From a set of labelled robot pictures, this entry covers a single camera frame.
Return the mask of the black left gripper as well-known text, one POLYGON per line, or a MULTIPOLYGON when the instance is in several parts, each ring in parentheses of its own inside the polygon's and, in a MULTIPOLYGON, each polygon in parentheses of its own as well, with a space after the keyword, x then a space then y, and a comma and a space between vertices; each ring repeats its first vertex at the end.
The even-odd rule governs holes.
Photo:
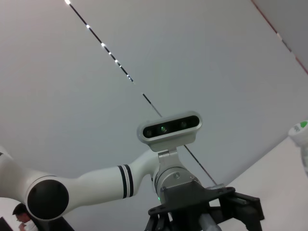
POLYGON ((192 181, 163 191, 160 206, 148 211, 145 231, 219 231, 229 219, 241 221, 248 231, 262 231, 265 219, 260 199, 235 192, 232 187, 206 189, 192 181), (209 202, 219 200, 211 207, 209 202))

